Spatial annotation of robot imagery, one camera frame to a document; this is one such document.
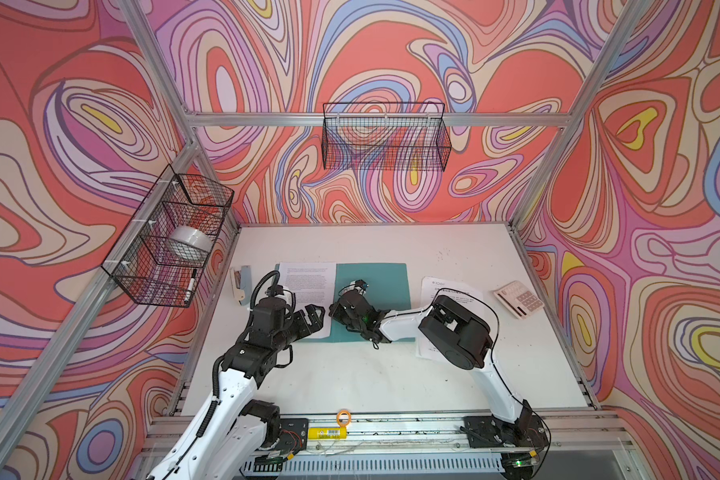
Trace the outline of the teal folder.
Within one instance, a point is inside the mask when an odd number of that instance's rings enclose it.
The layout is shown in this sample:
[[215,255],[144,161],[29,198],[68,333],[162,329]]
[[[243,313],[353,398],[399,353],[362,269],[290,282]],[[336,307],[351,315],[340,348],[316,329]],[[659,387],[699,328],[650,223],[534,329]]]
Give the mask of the teal folder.
[[362,279],[368,284],[365,297],[377,310],[408,310],[412,308],[405,263],[335,263],[334,300],[351,282]]

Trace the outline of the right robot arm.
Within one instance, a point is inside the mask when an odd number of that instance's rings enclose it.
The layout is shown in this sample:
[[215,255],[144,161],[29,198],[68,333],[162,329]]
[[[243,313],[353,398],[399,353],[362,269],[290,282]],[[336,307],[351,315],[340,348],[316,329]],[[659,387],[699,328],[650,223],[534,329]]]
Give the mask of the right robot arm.
[[451,365],[468,371],[487,397],[490,414],[463,420],[460,430],[473,448],[547,448],[551,432],[529,402],[503,379],[494,358],[495,341],[479,315],[439,293],[419,310],[378,310],[361,287],[345,288],[329,308],[330,317],[375,345],[421,335]]

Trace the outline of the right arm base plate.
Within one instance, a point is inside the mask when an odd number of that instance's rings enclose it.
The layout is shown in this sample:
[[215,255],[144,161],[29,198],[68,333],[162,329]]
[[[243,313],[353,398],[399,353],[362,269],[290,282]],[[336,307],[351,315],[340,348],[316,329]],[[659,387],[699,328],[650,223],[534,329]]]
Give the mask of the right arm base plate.
[[522,447],[541,450],[550,439],[548,429],[537,415],[509,423],[493,416],[467,416],[460,431],[471,448]]

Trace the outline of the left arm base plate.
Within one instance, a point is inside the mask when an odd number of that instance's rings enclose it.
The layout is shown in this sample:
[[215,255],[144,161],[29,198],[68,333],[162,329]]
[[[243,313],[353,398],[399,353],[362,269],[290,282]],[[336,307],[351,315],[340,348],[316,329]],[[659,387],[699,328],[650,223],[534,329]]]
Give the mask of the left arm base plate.
[[309,420],[295,417],[271,420],[265,429],[262,451],[275,451],[280,456],[296,454],[307,447]]

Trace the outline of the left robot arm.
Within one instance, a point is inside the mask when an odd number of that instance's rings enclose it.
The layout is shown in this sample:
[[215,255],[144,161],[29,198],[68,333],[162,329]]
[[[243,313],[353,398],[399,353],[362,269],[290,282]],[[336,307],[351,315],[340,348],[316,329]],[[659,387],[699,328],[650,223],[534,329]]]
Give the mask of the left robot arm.
[[212,364],[211,393],[149,479],[231,479],[259,448],[278,441],[279,408],[256,400],[265,377],[284,366],[281,352],[323,328],[326,310],[296,308],[295,295],[277,288],[253,299],[235,344]]

